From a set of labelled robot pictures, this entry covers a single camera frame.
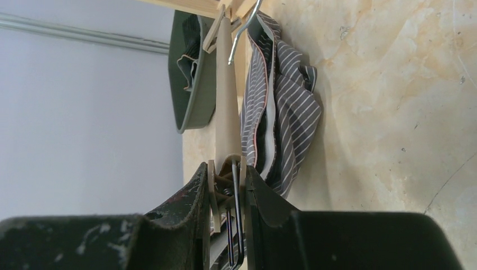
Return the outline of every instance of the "wooden clothespin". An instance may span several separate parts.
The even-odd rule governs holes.
[[[257,14],[257,10],[260,8],[262,0],[220,0],[219,5],[217,6],[218,13],[215,17],[212,26],[207,33],[207,36],[204,38],[204,43],[202,48],[207,53],[211,53],[217,47],[215,41],[217,40],[217,32],[219,30],[220,23],[222,18],[227,17],[232,21],[232,31],[235,31],[240,25],[243,25],[241,29],[238,30],[236,38],[233,42],[232,52],[229,58],[229,64],[233,61],[233,54],[235,54],[237,41],[242,34],[242,32],[249,26],[250,19]],[[250,14],[247,21],[245,21],[245,16]]]

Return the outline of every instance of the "white stripe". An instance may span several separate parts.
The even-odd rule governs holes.
[[[294,61],[294,60],[295,60],[297,57],[300,56],[299,53],[291,53],[290,55],[293,55],[293,57],[292,57],[291,59],[289,59],[289,60],[287,60],[287,61],[286,61],[286,60],[280,61],[280,63],[282,64],[280,69],[283,70],[283,74],[284,74],[284,75],[287,75],[287,76],[288,76],[288,73],[285,72],[285,69],[286,69],[287,67],[289,67],[289,68],[288,68],[288,71],[290,71],[290,65],[293,66],[293,64],[296,63],[296,61]]]
[[[251,80],[251,82],[249,83],[249,86],[248,86],[248,89],[247,89],[248,92],[252,91],[250,84],[255,84],[255,83],[257,83],[257,80],[259,79],[259,76],[257,76],[256,73],[253,74],[253,77],[254,77],[254,79]],[[254,97],[257,95],[255,91],[253,91],[252,93],[249,93],[249,94],[251,95],[251,96],[249,96],[249,99],[250,99],[250,100],[254,100]],[[247,107],[246,107],[246,108],[247,108],[247,111],[250,110],[251,104],[253,104],[253,102],[247,102]]]
[[[265,87],[266,82],[267,82],[266,80],[262,80],[261,84],[256,85],[256,86],[254,87],[254,89],[257,89],[257,90],[259,90],[259,89],[267,89],[267,88]]]
[[[263,104],[264,104],[265,101],[260,101],[260,102],[257,102],[257,103],[252,103],[253,106],[251,107],[248,116],[252,116],[254,113],[256,113],[257,104],[259,104],[259,103],[263,103]]]
[[[269,25],[274,25],[274,26],[278,26],[280,27],[280,24],[276,23],[276,21],[272,18],[264,18],[263,16],[260,16],[260,18],[262,18],[262,20],[266,23],[266,24],[269,24]]]
[[[251,81],[251,69],[249,69],[249,75],[247,76],[247,87],[245,88],[245,93],[244,93],[244,104],[245,104],[245,101],[248,100],[248,96],[249,96],[249,89],[250,89],[250,81]]]
[[[254,106],[254,110],[257,108],[258,105],[260,104],[265,104],[265,101],[260,101],[260,102],[257,102]]]
[[[280,194],[280,192],[282,191],[282,190],[281,190],[281,185],[279,184],[278,186],[274,187],[272,190],[273,190],[275,193]]]
[[[294,70],[292,73],[289,73],[290,72],[290,69],[294,68],[299,62],[301,62],[300,59],[296,60],[292,65],[290,65],[290,67],[288,68],[288,70],[284,73],[284,74],[290,74],[289,76],[291,77],[292,75],[295,75],[295,73],[297,71],[299,71],[298,69]]]
[[[287,55],[286,52],[292,50],[292,53]],[[281,48],[277,48],[277,53],[278,53],[278,59],[281,59],[281,61],[285,61],[286,59],[282,59],[283,56],[290,56],[293,54],[293,48],[290,46],[283,46]]]
[[[286,162],[282,166],[283,169],[286,168],[286,166],[288,164],[288,161],[290,161],[290,159],[291,159],[291,156],[294,156],[294,155],[295,155],[295,153],[293,153],[293,151],[291,151],[291,155],[288,156],[288,159],[286,159]],[[290,171],[286,174],[286,176],[283,179],[286,179],[290,175],[291,171],[292,170],[290,169]]]
[[[268,40],[269,40],[268,37],[265,37],[264,39],[265,39],[265,41],[262,41],[263,39],[259,39],[258,42],[259,42],[260,44],[264,45],[264,46],[270,46],[271,43],[268,42]]]
[[[257,72],[257,68],[261,68],[260,65],[257,64],[257,58],[255,59],[255,63],[253,63],[254,67],[252,68],[252,74],[255,74],[255,72]]]
[[[314,133],[310,133],[310,135],[308,135],[308,137],[306,137],[305,139],[303,139],[303,142],[301,142],[296,148],[300,147],[304,142],[306,142],[308,139],[310,139],[311,136],[313,136]],[[301,154],[303,154],[303,152],[307,151],[308,150],[308,146],[303,148],[303,150],[301,150],[298,154],[296,154],[295,156],[298,157],[300,156]]]
[[[250,91],[251,86],[257,80],[257,76],[256,76],[255,71],[250,70],[249,72],[250,72],[250,75],[249,75],[249,80],[248,80],[248,85],[247,85],[247,92]]]
[[[284,78],[286,78],[285,76],[277,76],[277,79],[276,79],[276,91],[278,92],[280,89],[283,88],[283,82],[284,82]]]
[[[258,117],[257,118],[257,115],[261,115],[262,114],[262,111],[261,110],[257,110],[253,115],[252,115],[252,118],[254,118],[254,120],[256,121],[259,121],[261,117]]]
[[[281,52],[283,50],[288,50],[289,48],[292,48],[292,46],[286,44],[286,42],[284,42],[282,40],[278,40],[277,49],[278,49],[279,52]]]
[[[284,143],[283,140],[285,140],[285,137],[286,137],[285,135],[286,135],[286,133],[289,132],[289,131],[290,131],[289,128],[285,129],[285,131],[283,132],[283,134],[280,136],[281,139],[282,139],[282,143]],[[291,136],[290,136],[290,139],[289,139],[288,143],[287,143],[287,144],[285,145],[285,147],[282,149],[282,152],[283,152],[283,153],[286,152],[286,149],[290,146],[290,142],[291,142]]]
[[[253,84],[253,85],[255,86],[255,85],[258,83],[258,80],[259,80],[259,79],[261,79],[261,78],[259,78],[259,76],[256,76],[256,79],[252,80],[252,81],[251,81],[251,84]],[[255,97],[255,96],[257,95],[257,94],[255,93],[256,90],[257,90],[257,89],[256,89],[255,87],[250,87],[250,88],[249,88],[249,91],[251,92],[251,93],[250,93],[250,94],[251,94],[250,97],[252,97],[252,98],[251,98],[252,101],[254,100],[253,97]]]
[[[284,104],[287,103],[288,99],[290,99],[290,97],[292,97],[299,89],[300,89],[300,88],[297,87],[296,90],[295,90],[295,92],[293,92],[293,94],[289,95],[289,97],[285,100],[285,102],[283,103],[282,106],[285,106]],[[278,114],[279,114],[279,115],[286,115],[286,113],[288,113],[288,112],[289,112],[289,110],[287,110],[287,111],[285,112],[285,114],[284,114],[283,111],[278,110]],[[283,128],[283,124],[284,124],[284,122],[282,121],[282,123],[280,123],[280,128]]]
[[[260,44],[262,44],[262,45],[267,45],[267,44],[264,43],[262,40],[263,40],[263,36],[261,35],[261,36],[259,36],[258,42],[259,42]]]
[[[310,115],[308,115],[308,117],[307,117],[305,120],[302,121],[302,123],[305,123],[310,117],[312,117],[313,114],[314,114],[317,110],[318,110],[318,107],[315,107],[314,110],[313,110],[312,112],[310,112]],[[293,140],[293,143],[294,143],[296,140],[298,140],[298,138],[300,138],[300,137],[303,135],[303,133],[305,133],[307,130],[309,130],[310,127],[312,127],[315,122],[316,122],[316,119],[313,121],[313,123],[312,123],[311,125],[308,125],[308,127],[302,132],[302,134],[298,135],[298,136],[296,137],[296,139]],[[296,131],[298,131],[298,129],[294,130],[294,131],[291,133],[291,136],[292,136],[292,137],[293,137],[293,134],[295,134]]]
[[[244,126],[244,129],[245,129],[245,128],[248,128],[248,127],[251,127],[251,126],[252,126],[252,124],[245,125],[245,126]]]
[[[296,175],[298,174],[298,170],[293,170],[293,173],[291,174],[291,179],[294,181],[295,178],[296,178]]]
[[[283,193],[280,196],[285,196],[288,193],[288,191],[290,190],[291,184],[293,184],[293,179],[291,179],[288,182],[288,185],[285,187],[285,190],[283,191]]]
[[[284,59],[281,59],[281,58],[283,57],[283,55],[285,54],[285,52],[288,51],[288,50],[293,50],[293,48],[290,47],[290,48],[284,50],[283,52],[278,53],[278,59],[279,59],[280,63],[284,63],[284,64],[287,63],[286,60],[288,59],[288,57],[294,55],[294,53],[293,53],[293,51],[292,51],[292,52],[291,52],[290,54],[288,54]]]
[[[302,97],[303,94],[305,94],[305,91],[303,91],[303,92],[300,94],[300,96],[298,96],[298,97],[296,98],[296,100],[290,104],[290,108],[289,108],[289,109],[291,109],[291,107],[292,107],[293,105],[295,105],[295,103],[300,100],[300,98]]]
[[[286,91],[283,92],[283,89],[285,89],[285,87],[286,87],[289,83],[291,83],[291,86],[290,86]],[[280,95],[280,97],[277,99],[277,101],[279,101],[280,99],[283,99],[283,97],[285,97],[285,94],[287,94],[288,91],[293,88],[293,86],[294,86],[293,82],[290,81],[290,80],[288,80],[288,81],[285,83],[285,85],[283,85],[282,87],[279,87],[279,89],[278,89],[278,91],[277,91],[277,94]]]
[[[313,80],[312,80],[312,82],[313,82],[313,85],[312,85],[312,93],[313,93],[313,91],[314,91],[314,88],[315,88],[315,86],[316,86],[316,79],[318,78],[318,74],[317,74],[316,72],[317,72],[317,70],[316,70],[316,69],[313,69]]]
[[[295,166],[292,166],[291,169],[290,169],[290,171],[285,175],[285,177],[282,178],[282,181],[283,181],[282,184],[288,182],[288,185],[285,187],[285,190],[284,190],[285,193],[288,191],[288,189],[290,188],[291,184],[292,184],[293,181],[294,181],[294,177],[293,177],[293,176],[290,177],[289,181],[287,181],[288,176],[290,175],[290,173],[291,173],[292,171],[293,171],[294,173],[298,171],[298,170],[296,169],[296,165],[295,165]]]
[[[250,123],[250,122],[252,121],[251,119],[249,119],[249,118],[248,118],[249,114],[250,114],[250,112],[249,112],[249,111],[247,111],[247,112],[246,112],[246,114],[245,114],[245,118],[246,118],[246,120],[245,120],[245,123],[244,123],[244,125],[245,125],[245,124],[247,124],[247,123]]]
[[[301,107],[303,104],[305,104],[305,102],[303,102],[302,104],[300,104],[300,106],[298,106],[298,107],[296,108],[296,110],[297,110],[299,107]],[[308,105],[308,107],[306,107],[306,109],[304,109],[304,110],[300,113],[300,115],[298,115],[298,116],[296,117],[295,121],[293,121],[293,123],[291,123],[291,125],[294,125],[294,124],[296,123],[296,121],[298,121],[298,120],[303,116],[304,113],[307,113],[307,110],[308,110],[312,105],[314,105],[314,102],[311,102],[310,105]]]
[[[267,90],[266,88],[263,88],[262,90],[260,90],[260,92],[256,92],[255,95],[254,95],[254,98],[257,98],[260,95],[264,96],[263,92],[265,92],[266,90]]]
[[[308,73],[308,68],[307,68],[307,67],[305,67],[305,72],[306,72],[307,77],[308,77],[308,79],[309,79],[309,78],[310,78],[310,73]]]

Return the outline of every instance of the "gray striped fabric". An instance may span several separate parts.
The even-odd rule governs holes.
[[[313,97],[317,72],[301,64],[302,53],[281,40],[280,25],[259,12],[249,28],[252,57],[242,104],[242,151],[247,163],[259,173],[263,159],[273,159],[265,182],[286,197],[313,139],[321,108]],[[275,115],[266,114],[268,95],[273,95]],[[263,133],[266,118],[274,119],[273,142]],[[274,153],[264,154],[264,144],[274,144]],[[229,269],[227,250],[211,265],[212,269]]]

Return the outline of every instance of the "green basket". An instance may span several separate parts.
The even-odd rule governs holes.
[[[187,80],[177,66],[177,60],[186,49],[182,31],[182,22],[190,13],[175,11],[172,34],[169,46],[169,81],[174,107],[177,132],[182,134],[186,129],[203,128],[209,124],[215,110],[215,51],[207,53],[203,49],[199,53],[199,61],[191,91],[184,90]],[[207,35],[214,19],[197,16],[201,26],[201,41]]]

